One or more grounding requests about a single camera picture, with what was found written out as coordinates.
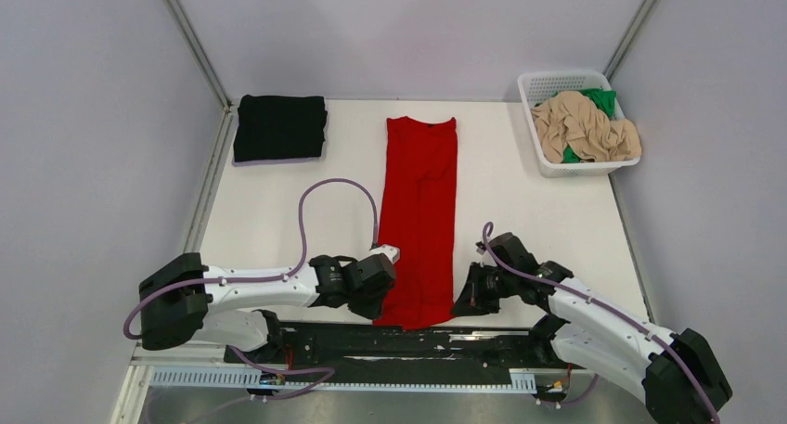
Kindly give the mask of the red t-shirt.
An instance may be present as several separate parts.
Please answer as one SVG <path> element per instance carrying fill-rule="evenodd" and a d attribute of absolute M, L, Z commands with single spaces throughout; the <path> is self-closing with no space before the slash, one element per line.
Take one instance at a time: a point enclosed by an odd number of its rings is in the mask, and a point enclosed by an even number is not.
<path fill-rule="evenodd" d="M 457 121 L 386 121 L 380 242 L 400 250 L 377 326 L 428 328 L 451 319 L 458 180 Z"/>

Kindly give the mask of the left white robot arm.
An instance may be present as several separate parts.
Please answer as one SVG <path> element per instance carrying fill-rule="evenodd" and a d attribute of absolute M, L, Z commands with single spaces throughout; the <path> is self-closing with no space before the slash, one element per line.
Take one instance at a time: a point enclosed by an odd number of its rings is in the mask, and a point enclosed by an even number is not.
<path fill-rule="evenodd" d="M 299 269 L 225 269 L 205 265 L 200 254 L 182 254 L 139 285 L 138 334 L 149 351 L 168 350 L 191 340 L 252 352 L 263 362 L 277 360 L 284 337 L 273 306 L 347 307 L 376 319 L 394 287 L 396 247 L 374 248 L 361 260 L 321 255 Z"/>

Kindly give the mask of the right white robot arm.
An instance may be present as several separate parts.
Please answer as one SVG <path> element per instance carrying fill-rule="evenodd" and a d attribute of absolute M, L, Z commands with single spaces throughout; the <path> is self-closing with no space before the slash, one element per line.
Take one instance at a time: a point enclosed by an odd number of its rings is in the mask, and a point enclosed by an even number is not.
<path fill-rule="evenodd" d="M 490 264 L 472 263 L 454 316 L 498 313 L 517 297 L 544 316 L 531 329 L 530 353 L 542 366 L 581 366 L 639 399 L 658 423 L 717 423 L 731 386 L 708 340 L 677 333 L 604 299 L 568 268 L 538 262 L 511 232 L 487 223 L 477 247 Z"/>

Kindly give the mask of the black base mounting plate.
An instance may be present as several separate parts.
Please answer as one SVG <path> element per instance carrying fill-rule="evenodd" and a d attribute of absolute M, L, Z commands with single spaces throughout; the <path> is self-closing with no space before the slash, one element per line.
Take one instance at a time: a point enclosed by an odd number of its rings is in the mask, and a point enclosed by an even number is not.
<path fill-rule="evenodd" d="M 253 362 L 294 369 L 332 367 L 333 383 L 503 385 L 512 369 L 564 377 L 569 365 L 530 328 L 403 330 L 359 324 L 283 322 L 270 350 Z"/>

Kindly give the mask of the folded black t-shirt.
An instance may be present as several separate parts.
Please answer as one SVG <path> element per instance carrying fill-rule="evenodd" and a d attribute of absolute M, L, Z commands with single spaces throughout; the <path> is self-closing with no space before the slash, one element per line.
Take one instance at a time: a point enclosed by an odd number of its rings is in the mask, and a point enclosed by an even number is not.
<path fill-rule="evenodd" d="M 302 161 L 322 156 L 328 111 L 322 96 L 244 96 L 233 161 Z"/>

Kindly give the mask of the beige t-shirt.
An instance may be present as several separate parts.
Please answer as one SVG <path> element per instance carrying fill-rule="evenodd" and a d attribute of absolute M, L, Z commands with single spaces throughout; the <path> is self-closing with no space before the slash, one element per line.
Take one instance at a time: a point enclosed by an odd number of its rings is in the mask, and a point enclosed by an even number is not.
<path fill-rule="evenodd" d="M 563 164 L 570 142 L 576 153 L 598 162 L 629 161 L 642 155 L 639 132 L 626 118 L 609 120 L 576 91 L 563 91 L 531 109 L 538 144 L 545 159 Z"/>

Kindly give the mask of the green t-shirt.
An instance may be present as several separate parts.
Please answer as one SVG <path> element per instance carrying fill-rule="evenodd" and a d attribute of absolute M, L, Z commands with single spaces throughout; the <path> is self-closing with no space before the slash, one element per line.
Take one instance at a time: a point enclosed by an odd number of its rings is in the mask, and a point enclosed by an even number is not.
<path fill-rule="evenodd" d="M 615 118 L 615 97 L 616 93 L 613 90 L 604 90 L 601 88 L 585 88 L 576 90 L 576 93 L 585 97 L 596 110 L 603 112 L 609 119 Z M 587 157 L 587 154 L 579 155 L 573 148 L 570 142 L 567 142 L 562 150 L 562 163 L 579 163 L 579 162 L 598 162 L 599 159 Z"/>

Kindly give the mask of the left aluminium frame post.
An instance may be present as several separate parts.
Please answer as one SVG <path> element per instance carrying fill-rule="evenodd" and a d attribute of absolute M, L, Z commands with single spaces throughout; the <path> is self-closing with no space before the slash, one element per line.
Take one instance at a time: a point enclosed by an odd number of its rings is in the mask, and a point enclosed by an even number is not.
<path fill-rule="evenodd" d="M 182 4 L 181 0 L 162 0 L 167 10 L 171 14 L 174 23 L 181 33 L 187 48 L 189 49 L 192 57 L 195 59 L 200 72 L 209 85 L 213 95 L 219 102 L 224 111 L 229 111 L 232 101 L 229 97 L 225 87 L 209 59 L 207 51 L 202 45 L 200 38 L 191 23 L 187 11 Z"/>

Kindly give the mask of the aluminium frame post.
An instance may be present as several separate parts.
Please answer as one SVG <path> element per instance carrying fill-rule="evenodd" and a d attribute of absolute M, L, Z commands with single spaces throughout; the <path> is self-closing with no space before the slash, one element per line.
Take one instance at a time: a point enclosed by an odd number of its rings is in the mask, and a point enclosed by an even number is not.
<path fill-rule="evenodd" d="M 602 73 L 609 82 L 620 70 L 627 54 L 634 46 L 659 2 L 660 0 L 641 0 Z"/>
<path fill-rule="evenodd" d="M 189 49 L 192 57 L 195 59 L 200 72 L 209 85 L 213 95 L 219 102 L 224 111 L 229 111 L 232 101 L 229 97 L 225 87 L 209 59 L 207 51 L 202 45 L 200 38 L 191 23 L 187 11 L 182 4 L 181 0 L 162 0 L 167 10 L 171 14 L 174 23 L 181 33 L 187 48 Z"/>

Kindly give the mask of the right aluminium frame post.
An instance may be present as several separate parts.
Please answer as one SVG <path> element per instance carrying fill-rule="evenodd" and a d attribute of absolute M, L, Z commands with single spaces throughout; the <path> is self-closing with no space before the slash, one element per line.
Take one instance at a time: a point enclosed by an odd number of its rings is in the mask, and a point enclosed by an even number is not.
<path fill-rule="evenodd" d="M 641 0 L 602 73 L 609 82 L 620 70 L 627 54 L 634 46 L 659 2 L 660 0 Z"/>

